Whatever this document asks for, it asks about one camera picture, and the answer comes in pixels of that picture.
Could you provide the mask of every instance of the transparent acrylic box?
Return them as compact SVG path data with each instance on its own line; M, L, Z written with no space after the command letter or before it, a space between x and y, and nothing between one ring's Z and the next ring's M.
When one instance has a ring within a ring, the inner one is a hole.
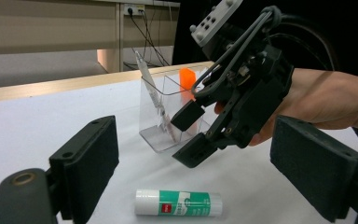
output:
M196 73L198 78L208 68L205 66L188 67ZM190 91L181 88L179 84L179 70L153 74L153 80L158 93L158 98L165 109L168 119L178 112L191 98ZM153 104L146 87L147 81L141 79L141 106L139 134L149 146L156 152L179 147L194 137L197 133L206 132L210 125L201 117L188 130L181 132L170 122L164 130L162 118L158 109Z

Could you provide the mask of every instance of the white table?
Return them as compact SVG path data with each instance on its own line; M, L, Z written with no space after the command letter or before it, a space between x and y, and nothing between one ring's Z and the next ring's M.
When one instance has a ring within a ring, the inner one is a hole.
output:
M87 87L89 79L73 79L74 83L87 80L83 86L87 88L51 88L50 94L40 95L32 92L42 91L43 85L54 82L13 87L23 88L23 96L29 96L11 100L7 91L14 89L1 88L8 100L0 98L0 182L23 169L47 170L49 156L88 122L115 115L120 163L89 223L329 223L270 163L270 141L242 150L218 150L194 169L173 159L172 151L154 152L138 134L141 82L129 77L135 80L107 81L93 87ZM358 140L351 129L328 133L358 150ZM219 192L224 213L221 217L136 216L137 189ZM71 223L62 221L60 215L58 218L60 223ZM354 219L351 211L347 219L337 223L352 224Z

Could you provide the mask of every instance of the glue stick label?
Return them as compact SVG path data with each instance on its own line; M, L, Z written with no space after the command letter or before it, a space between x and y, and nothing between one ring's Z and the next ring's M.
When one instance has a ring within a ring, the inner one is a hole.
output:
M206 192L161 190L159 216L209 216L211 199Z

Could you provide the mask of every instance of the white glue stick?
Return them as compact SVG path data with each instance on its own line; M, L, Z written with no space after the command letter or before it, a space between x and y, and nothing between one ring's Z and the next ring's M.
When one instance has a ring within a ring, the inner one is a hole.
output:
M223 203L218 193L136 190L136 215L219 217L222 212Z

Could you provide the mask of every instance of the power outlet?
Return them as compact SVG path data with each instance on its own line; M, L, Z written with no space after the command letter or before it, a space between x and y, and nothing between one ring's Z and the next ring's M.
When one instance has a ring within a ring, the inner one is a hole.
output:
M132 16L142 16L142 11L145 12L145 5L124 4L124 15L130 16L129 9L132 9Z

